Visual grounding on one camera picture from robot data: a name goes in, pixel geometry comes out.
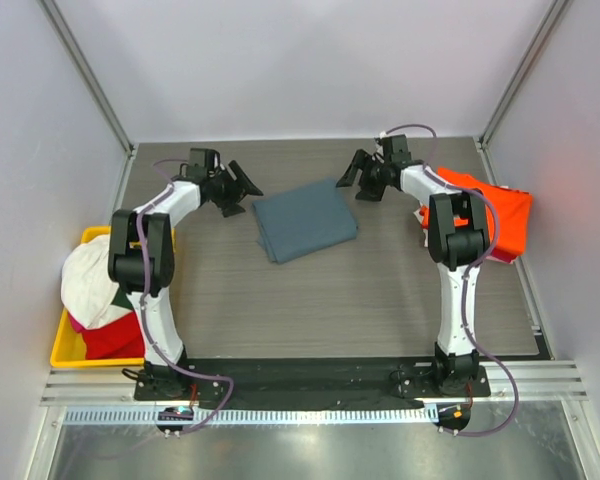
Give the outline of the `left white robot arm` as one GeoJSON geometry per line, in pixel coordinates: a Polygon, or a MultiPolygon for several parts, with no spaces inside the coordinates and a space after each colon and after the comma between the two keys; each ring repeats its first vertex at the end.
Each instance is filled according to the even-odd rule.
{"type": "Polygon", "coordinates": [[[136,314],[144,343],[143,367],[126,374],[136,382],[138,399],[185,397],[196,380],[189,368],[170,301],[175,275],[173,229],[207,203],[223,217],[241,214],[241,201],[263,192],[235,160],[225,164],[211,148],[192,148],[186,160],[175,159],[178,172],[163,175],[166,187],[133,209],[118,209],[111,218],[108,275],[136,314]]]}

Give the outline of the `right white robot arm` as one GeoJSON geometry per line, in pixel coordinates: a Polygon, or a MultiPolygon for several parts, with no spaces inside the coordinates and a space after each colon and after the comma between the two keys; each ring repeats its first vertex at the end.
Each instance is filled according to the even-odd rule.
{"type": "Polygon", "coordinates": [[[415,160],[404,135],[377,138],[373,153],[358,149],[336,186],[353,184],[361,201],[378,202],[393,187],[427,207],[427,249],[441,282],[441,324],[429,378],[442,395],[466,394],[479,374],[475,290],[492,251],[491,205],[480,191],[457,186],[415,160]]]}

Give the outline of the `blue-grey t shirt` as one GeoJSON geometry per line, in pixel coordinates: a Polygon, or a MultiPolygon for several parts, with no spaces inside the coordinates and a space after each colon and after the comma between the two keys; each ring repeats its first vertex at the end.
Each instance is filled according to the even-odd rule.
{"type": "Polygon", "coordinates": [[[358,223],[336,181],[326,178],[253,202],[258,244],[284,264],[357,238],[358,223]]]}

